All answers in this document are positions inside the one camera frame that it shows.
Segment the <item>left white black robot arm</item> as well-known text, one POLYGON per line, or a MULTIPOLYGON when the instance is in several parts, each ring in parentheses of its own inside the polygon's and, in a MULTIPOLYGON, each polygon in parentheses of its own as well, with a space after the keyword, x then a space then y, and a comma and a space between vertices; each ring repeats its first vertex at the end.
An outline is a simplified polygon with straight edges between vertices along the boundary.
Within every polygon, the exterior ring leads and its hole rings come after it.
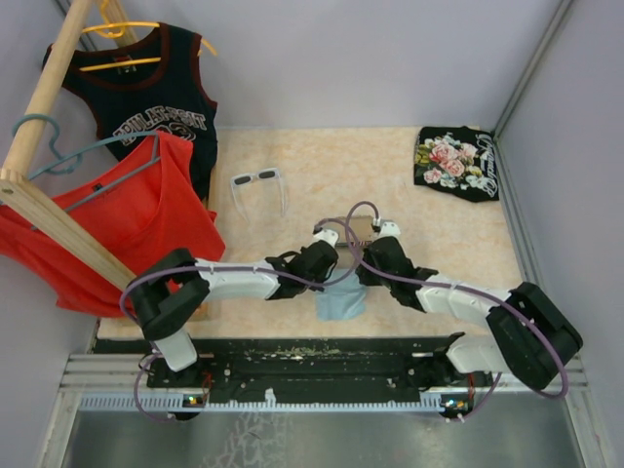
POLYGON ((189 387, 201 379, 203 364, 184 327, 200 305, 245 297, 291 299, 320 289, 337 261, 335 247, 324 240, 247 264, 208 261, 176 249, 130 282, 119 306, 166 362, 170 378, 189 387))

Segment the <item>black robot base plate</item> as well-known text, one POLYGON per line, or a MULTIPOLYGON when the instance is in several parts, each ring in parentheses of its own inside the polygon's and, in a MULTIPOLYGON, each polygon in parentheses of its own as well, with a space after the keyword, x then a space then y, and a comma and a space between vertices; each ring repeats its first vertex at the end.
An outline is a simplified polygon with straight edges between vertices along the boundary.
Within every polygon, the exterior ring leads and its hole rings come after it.
POLYGON ((199 359, 174 372, 164 360, 147 371, 150 389, 196 389, 214 404, 416 403, 436 387, 488 387, 490 373, 454 368, 445 353, 458 336, 211 338, 194 340, 199 359))

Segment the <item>light blue cleaning cloth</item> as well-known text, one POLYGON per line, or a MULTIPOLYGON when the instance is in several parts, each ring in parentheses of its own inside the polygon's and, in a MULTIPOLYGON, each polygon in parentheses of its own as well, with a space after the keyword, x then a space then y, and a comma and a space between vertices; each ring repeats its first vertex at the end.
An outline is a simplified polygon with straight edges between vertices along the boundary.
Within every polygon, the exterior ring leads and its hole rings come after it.
POLYGON ((366 310, 367 288, 355 273, 315 294, 316 316, 323 322, 354 319, 366 310))

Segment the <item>newspaper print glasses case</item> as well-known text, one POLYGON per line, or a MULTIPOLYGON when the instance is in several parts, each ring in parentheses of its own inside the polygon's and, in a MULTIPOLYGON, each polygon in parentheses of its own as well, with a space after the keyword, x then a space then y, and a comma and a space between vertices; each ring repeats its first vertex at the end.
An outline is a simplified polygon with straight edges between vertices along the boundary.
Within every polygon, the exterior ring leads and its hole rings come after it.
MULTIPOLYGON (((337 268, 349 269, 354 263, 354 257, 348 247, 343 226, 346 217, 341 216, 338 220, 339 223, 332 221, 325 223, 323 228, 332 230, 338 235, 335 243, 335 249, 338 255, 337 268)), ((350 218, 349 226, 355 233, 355 235, 350 236, 350 243, 355 245, 358 250, 362 250, 376 239, 376 232, 372 226, 373 221, 374 217, 372 215, 355 214, 350 218)))

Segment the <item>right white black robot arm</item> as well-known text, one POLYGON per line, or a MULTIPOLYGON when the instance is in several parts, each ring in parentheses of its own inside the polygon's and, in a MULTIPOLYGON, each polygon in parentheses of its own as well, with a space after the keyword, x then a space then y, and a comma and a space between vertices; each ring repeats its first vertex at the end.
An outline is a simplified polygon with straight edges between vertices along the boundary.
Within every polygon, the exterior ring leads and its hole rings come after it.
POLYGON ((363 250, 357 275, 365 286, 383 286, 403 306, 445 314, 489 330, 459 337, 435 363, 437 377, 458 385, 469 373, 510 372, 525 386, 544 390, 583 347, 583 338, 537 285, 522 282, 492 290, 416 267, 399 240, 381 237, 363 250))

